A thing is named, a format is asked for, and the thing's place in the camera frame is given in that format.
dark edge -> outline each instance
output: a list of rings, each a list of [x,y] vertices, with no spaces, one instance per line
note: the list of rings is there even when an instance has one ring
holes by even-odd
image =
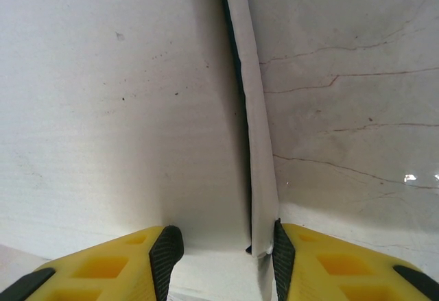
[[[230,8],[228,6],[228,0],[222,0],[222,7],[224,9],[224,18],[227,24],[228,41],[230,43],[230,49],[232,51],[233,66],[235,68],[235,77],[238,83],[238,95],[241,102],[241,110],[244,113],[241,125],[244,126],[247,132],[247,137],[243,140],[243,148],[245,152],[245,162],[246,162],[246,176],[248,181],[247,188],[247,211],[250,213],[250,238],[252,236],[252,178],[251,178],[251,166],[250,166],[250,140],[248,136],[248,120],[247,120],[247,107],[246,107],[246,93],[244,92],[244,85],[242,82],[241,73],[241,60],[239,59],[238,47],[235,40],[235,32],[233,30],[232,16],[230,15]]]
[[[166,301],[174,265],[185,252],[179,228],[168,226],[158,236],[150,250],[150,263],[157,301]]]
[[[274,248],[272,256],[278,301],[286,301],[293,274],[296,249],[283,229],[281,219],[274,223]]]
[[[404,265],[395,265],[393,269],[431,301],[439,301],[439,284],[428,275]]]
[[[24,301],[55,274],[54,268],[31,272],[0,293],[0,301]]]

